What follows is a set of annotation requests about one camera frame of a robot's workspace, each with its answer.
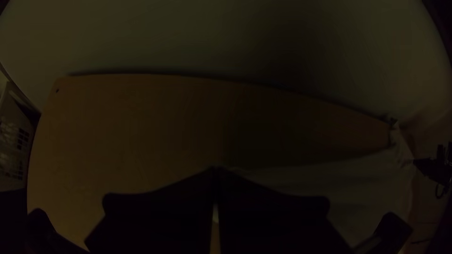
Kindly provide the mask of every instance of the desk surface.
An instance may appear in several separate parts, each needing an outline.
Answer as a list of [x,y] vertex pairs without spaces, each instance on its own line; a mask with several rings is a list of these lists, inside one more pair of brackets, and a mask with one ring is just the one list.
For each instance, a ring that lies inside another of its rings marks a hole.
[[106,193],[154,190],[210,165],[360,156],[385,148],[388,131],[358,112],[271,87],[164,75],[62,78],[34,139],[28,209],[45,210],[84,247]]

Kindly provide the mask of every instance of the cable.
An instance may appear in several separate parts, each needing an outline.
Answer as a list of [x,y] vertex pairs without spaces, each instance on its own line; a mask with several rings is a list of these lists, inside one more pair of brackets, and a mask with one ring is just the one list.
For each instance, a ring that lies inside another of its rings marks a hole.
[[421,241],[415,241],[415,242],[411,242],[411,244],[420,244],[420,243],[424,243],[424,242],[428,242],[431,241],[433,238],[427,238]]

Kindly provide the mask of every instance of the wooden desk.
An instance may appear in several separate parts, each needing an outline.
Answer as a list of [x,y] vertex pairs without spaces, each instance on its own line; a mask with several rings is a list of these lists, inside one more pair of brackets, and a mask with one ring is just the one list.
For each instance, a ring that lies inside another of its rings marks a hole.
[[385,148],[388,132],[379,120],[270,87],[163,75],[62,78],[36,132],[28,209],[44,209],[84,247],[106,193],[154,190],[214,164],[360,156]]

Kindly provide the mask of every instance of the wooden panel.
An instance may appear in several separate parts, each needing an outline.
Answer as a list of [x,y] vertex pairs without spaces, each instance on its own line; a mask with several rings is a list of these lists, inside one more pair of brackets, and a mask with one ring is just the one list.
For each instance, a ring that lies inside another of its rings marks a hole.
[[108,192],[154,190],[207,166],[296,166],[388,145],[379,120],[270,87],[163,75],[59,79],[30,162],[28,207],[84,246]]

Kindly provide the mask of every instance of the white cloth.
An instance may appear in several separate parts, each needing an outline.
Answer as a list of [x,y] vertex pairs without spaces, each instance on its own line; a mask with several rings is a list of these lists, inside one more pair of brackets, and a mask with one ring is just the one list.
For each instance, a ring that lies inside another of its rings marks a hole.
[[327,197],[331,204],[329,221],[354,247],[373,234],[384,214],[393,212],[408,219],[416,169],[397,125],[390,132],[390,141],[389,148],[358,159],[301,167],[231,170],[281,193]]

